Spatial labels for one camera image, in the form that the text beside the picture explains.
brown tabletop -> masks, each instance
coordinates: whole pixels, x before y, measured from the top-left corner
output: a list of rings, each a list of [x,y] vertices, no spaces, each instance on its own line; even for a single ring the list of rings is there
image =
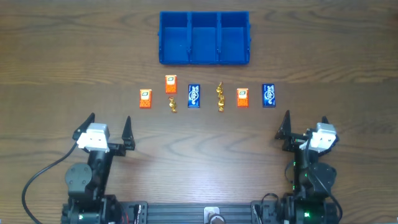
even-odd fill
[[[249,11],[247,66],[164,66],[159,11]],[[342,223],[396,222],[398,216],[398,4],[358,1],[31,1],[0,2],[0,219],[32,223],[22,188],[62,157],[91,112],[121,142],[132,118],[136,151],[115,157],[107,194],[121,201],[250,202],[291,192],[284,168],[293,154],[274,140],[287,109],[304,133],[326,115],[341,141],[320,160],[337,170],[332,192]],[[165,75],[178,76],[177,114]],[[224,82],[224,113],[216,87]],[[189,83],[201,108],[187,108]],[[276,108],[263,108],[261,84],[275,83]],[[152,109],[139,109],[151,88]],[[249,88],[249,108],[236,89]],[[64,175],[75,152],[40,176],[27,204],[59,223]]]

wood grain surface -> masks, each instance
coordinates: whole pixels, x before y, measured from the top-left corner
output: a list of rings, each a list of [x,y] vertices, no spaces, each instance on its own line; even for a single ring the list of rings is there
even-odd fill
[[[250,11],[247,66],[163,66],[159,11]],[[107,123],[111,140],[128,115],[137,148],[115,157],[107,194],[148,202],[250,202],[290,192],[293,154],[273,139],[290,109],[303,133],[323,115],[341,141],[321,161],[338,175],[332,192],[342,223],[398,217],[398,2],[395,0],[1,0],[0,220],[32,223],[22,188],[62,157],[86,117]],[[178,75],[177,114],[164,75]],[[224,82],[225,112],[216,86]],[[201,108],[188,110],[187,85],[201,84]],[[276,108],[262,108],[261,84],[275,83]],[[153,89],[139,109],[139,89]],[[236,88],[250,107],[236,107]],[[59,223],[64,175],[88,156],[76,150],[40,176],[27,203]]]

wooden table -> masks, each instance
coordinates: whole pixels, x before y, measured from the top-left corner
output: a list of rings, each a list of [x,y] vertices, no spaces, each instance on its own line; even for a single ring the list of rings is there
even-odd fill
[[[163,66],[159,11],[250,11],[248,66]],[[22,188],[62,157],[91,112],[121,142],[128,115],[137,148],[115,157],[107,194],[148,202],[250,202],[291,192],[293,154],[274,140],[290,109],[303,133],[323,115],[341,141],[320,160],[338,175],[332,192],[342,223],[394,222],[398,211],[398,4],[388,0],[31,1],[0,2],[0,219],[32,223]],[[177,114],[164,75],[178,75]],[[216,86],[224,82],[225,112]],[[201,84],[201,108],[187,85]],[[262,108],[261,84],[275,83],[277,106]],[[139,109],[139,89],[153,89]],[[236,88],[250,107],[236,107]],[[27,203],[59,223],[64,175],[87,155],[76,150],[40,176]]]

orange tic tac box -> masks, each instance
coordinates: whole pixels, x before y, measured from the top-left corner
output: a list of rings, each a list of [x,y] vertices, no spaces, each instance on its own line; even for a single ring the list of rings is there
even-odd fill
[[[236,90],[236,104],[240,108],[249,107],[249,89],[238,88]]]
[[[166,93],[177,93],[177,76],[166,75]]]
[[[152,90],[139,90],[139,107],[150,109],[152,106]]]

blue plastic tray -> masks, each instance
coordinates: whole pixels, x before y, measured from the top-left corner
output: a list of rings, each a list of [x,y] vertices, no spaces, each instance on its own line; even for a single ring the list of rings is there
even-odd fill
[[[160,12],[162,64],[247,64],[250,41],[249,12]]]

